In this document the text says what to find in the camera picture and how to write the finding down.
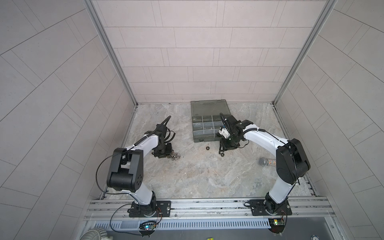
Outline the grey compartment organizer box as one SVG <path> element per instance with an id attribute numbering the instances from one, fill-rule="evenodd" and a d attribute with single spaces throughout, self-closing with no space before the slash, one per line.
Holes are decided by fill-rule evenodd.
<path id="1" fill-rule="evenodd" d="M 223 122 L 220 113 L 231 115 L 226 100 L 191 101 L 193 139 L 195 143 L 220 141 Z"/>

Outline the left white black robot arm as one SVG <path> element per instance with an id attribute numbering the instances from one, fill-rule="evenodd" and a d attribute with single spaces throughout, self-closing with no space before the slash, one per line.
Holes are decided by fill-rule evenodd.
<path id="1" fill-rule="evenodd" d="M 119 193 L 130 194 L 140 207 L 152 205 L 156 198 L 143 183 L 144 157 L 152 153 L 155 158 L 170 158 L 174 153 L 171 141 L 176 134 L 169 130 L 167 123 L 157 124 L 131 147 L 117 148 L 112 155 L 107 186 Z"/>

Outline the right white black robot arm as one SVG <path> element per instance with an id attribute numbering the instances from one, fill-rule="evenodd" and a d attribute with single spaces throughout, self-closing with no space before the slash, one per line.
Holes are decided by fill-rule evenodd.
<path id="1" fill-rule="evenodd" d="M 276 157 L 278 177 L 266 194 L 262 209 L 270 215 L 287 214 L 283 207 L 288 205 L 288 195 L 300 182 L 299 178 L 311 169 L 302 143 L 297 139 L 277 137 L 249 120 L 238 121 L 232 115 L 225 116 L 223 113 L 220 113 L 220 118 L 223 126 L 217 135 L 221 137 L 219 154 L 222 157 L 226 151 L 239 149 L 241 141 L 256 143 Z"/>

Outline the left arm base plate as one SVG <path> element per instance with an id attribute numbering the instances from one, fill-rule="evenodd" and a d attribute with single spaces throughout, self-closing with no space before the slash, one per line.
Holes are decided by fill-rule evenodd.
<path id="1" fill-rule="evenodd" d="M 156 201 L 149 205 L 138 205 L 132 202 L 132 206 L 128 209 L 130 218 L 154 218 L 169 217 L 171 211 L 171 201 Z"/>

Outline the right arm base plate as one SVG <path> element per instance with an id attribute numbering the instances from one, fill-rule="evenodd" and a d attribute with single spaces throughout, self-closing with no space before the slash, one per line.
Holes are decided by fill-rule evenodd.
<path id="1" fill-rule="evenodd" d="M 276 204 L 273 200 L 249 200 L 244 203 L 246 208 L 251 209 L 253 216 L 291 216 L 292 210 L 288 200 Z"/>

